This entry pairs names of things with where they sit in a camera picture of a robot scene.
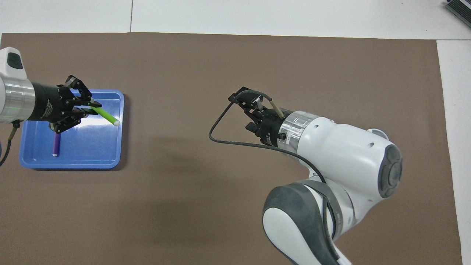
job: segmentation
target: purple marker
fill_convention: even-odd
[[[53,157],[56,157],[59,155],[59,146],[60,146],[60,133],[54,133],[54,143],[52,146]]]

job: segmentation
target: white floor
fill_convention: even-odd
[[[464,265],[471,265],[471,28],[440,0],[1,0],[0,33],[173,32],[437,40]]]

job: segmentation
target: black cable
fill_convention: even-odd
[[[309,160],[305,159],[304,157],[296,154],[296,153],[293,153],[293,152],[290,152],[290,151],[287,151],[287,150],[284,150],[284,149],[281,149],[281,148],[278,148],[278,147],[274,147],[274,146],[269,146],[269,145],[262,145],[262,144],[254,144],[254,143],[247,143],[247,142],[237,142],[237,141],[225,141],[225,140],[219,140],[219,139],[216,139],[212,136],[212,132],[214,131],[214,128],[216,128],[216,126],[218,125],[219,121],[221,121],[221,119],[224,117],[224,115],[227,113],[227,111],[231,108],[232,104],[234,104],[236,102],[236,100],[240,97],[241,94],[243,93],[248,93],[248,92],[252,92],[252,93],[257,93],[257,94],[260,94],[261,96],[265,97],[266,95],[261,93],[261,92],[258,92],[258,91],[255,91],[255,90],[245,90],[245,91],[242,91],[240,92],[237,96],[234,97],[234,99],[231,101],[231,103],[229,103],[229,105],[226,107],[226,109],[222,112],[222,114],[219,116],[219,118],[216,120],[216,122],[214,123],[214,125],[211,127],[211,130],[209,131],[209,139],[211,139],[211,141],[214,141],[214,142],[218,142],[218,143],[225,143],[225,144],[233,144],[233,145],[242,145],[242,146],[250,146],[250,147],[257,147],[257,148],[263,148],[263,149],[269,149],[269,150],[275,150],[275,151],[278,151],[278,152],[282,152],[282,153],[285,153],[285,154],[288,154],[290,156],[294,156],[300,160],[302,160],[304,163],[306,163],[310,168],[312,168],[314,170],[314,172],[316,172],[316,174],[319,176],[319,179],[325,183],[325,178],[324,176],[322,176],[322,174],[320,173],[320,171],[311,163],[309,162]]]
[[[332,209],[329,209],[331,216],[333,217],[333,212]],[[330,240],[331,236],[329,235],[329,227],[327,225],[327,198],[324,197],[322,199],[322,221],[324,223],[324,236],[327,241],[327,244],[329,245],[329,251],[332,256],[335,257],[335,260],[338,260],[340,257],[337,254],[337,251],[335,250],[335,247],[333,246],[332,240]]]
[[[11,147],[11,140],[15,136],[16,130],[20,127],[20,121],[16,120],[12,122],[13,128],[11,129],[10,136],[8,137],[8,142],[7,142],[7,149],[5,150],[5,154],[3,155],[2,160],[0,161],[0,166],[3,165],[5,160],[7,160],[8,153],[10,152],[10,147]]]

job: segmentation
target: black object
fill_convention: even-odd
[[[250,89],[242,87],[239,91],[232,94],[228,100],[232,102],[242,91],[250,91]],[[263,97],[254,91],[244,93],[237,98],[235,103],[253,120],[253,122],[247,124],[245,128],[259,137],[261,143],[278,147],[278,139],[286,137],[286,135],[278,134],[285,118],[280,118],[274,109],[268,109],[263,106],[261,104],[262,101]],[[283,108],[281,111],[285,117],[292,113],[292,111]]]
[[[99,108],[99,102],[91,102],[92,94],[80,79],[70,75],[65,85],[51,86],[32,83],[36,102],[28,120],[48,121],[49,127],[56,133],[62,133],[81,122],[86,115],[97,115],[91,108],[75,106],[91,106]],[[71,89],[78,90],[80,95],[74,96]]]
[[[469,8],[471,0],[447,0],[447,2],[448,4],[445,7],[468,25],[468,27],[471,27],[471,8]]]
[[[7,157],[11,148],[11,140],[13,140],[16,130],[20,127],[20,122],[21,122],[20,120],[14,120],[13,122],[11,122],[13,124],[13,128],[11,129],[10,136],[8,137],[7,149],[5,150],[5,154],[3,155],[2,160],[0,160],[0,166],[3,165],[3,163],[7,160]]]
[[[317,167],[315,165],[313,165],[309,160],[307,160],[306,158],[296,154],[296,153],[293,153],[291,151],[287,151],[287,150],[284,150],[284,149],[281,149],[281,148],[278,148],[278,147],[275,147],[275,146],[271,146],[271,145],[263,145],[263,144],[254,144],[254,143],[247,143],[247,142],[237,142],[237,141],[225,141],[225,140],[220,140],[220,139],[216,139],[212,136],[212,132],[214,131],[214,129],[216,128],[216,126],[218,126],[219,122],[221,121],[221,119],[224,117],[224,115],[227,113],[227,111],[231,108],[231,106],[233,104],[236,103],[236,101],[244,94],[246,93],[250,93],[250,94],[256,94],[256,95],[259,95],[259,96],[262,96],[266,99],[268,99],[269,101],[272,100],[271,97],[269,97],[268,95],[262,93],[262,92],[259,92],[259,91],[255,91],[255,90],[250,90],[246,87],[242,87],[238,92],[237,92],[237,95],[236,93],[232,94],[230,97],[229,97],[229,100],[231,101],[229,103],[229,105],[226,107],[226,109],[221,113],[221,115],[218,117],[218,119],[214,122],[214,124],[212,125],[211,129],[209,130],[209,133],[208,133],[208,137],[211,141],[213,142],[218,142],[218,143],[225,143],[225,144],[233,144],[233,145],[242,145],[242,146],[250,146],[250,147],[257,147],[257,148],[262,148],[262,149],[269,149],[269,150],[275,150],[275,151],[278,151],[278,152],[282,152],[282,153],[285,153],[287,155],[290,155],[290,156],[293,156],[293,157],[296,157],[298,159],[300,159],[301,161],[303,161],[304,163],[306,163],[310,168],[312,168],[312,170],[314,170],[314,172],[316,172],[316,174],[318,175],[319,179],[325,183],[325,178],[324,176],[322,175],[322,173],[317,169]]]
[[[325,238],[324,221],[317,201],[304,185],[291,183],[274,188],[265,201],[263,213],[270,208],[278,208],[288,214],[320,264],[338,265],[338,256],[332,253],[333,249]]]
[[[378,173],[378,191],[381,197],[387,198],[396,192],[401,176],[401,151],[395,145],[388,145]]]
[[[298,183],[304,184],[311,189],[315,190],[318,194],[324,197],[324,200],[327,200],[329,204],[329,211],[333,219],[333,231],[332,239],[336,240],[342,234],[343,228],[343,214],[342,209],[340,208],[339,201],[337,200],[335,194],[332,192],[327,184],[314,181],[310,179],[298,181]]]
[[[15,69],[23,69],[23,64],[21,63],[21,57],[19,54],[14,52],[9,52],[7,56],[7,64]]]

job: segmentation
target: circular button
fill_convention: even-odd
[[[401,176],[401,164],[396,162],[392,164],[391,169],[389,170],[388,182],[391,187],[395,187],[399,182],[399,177]]]

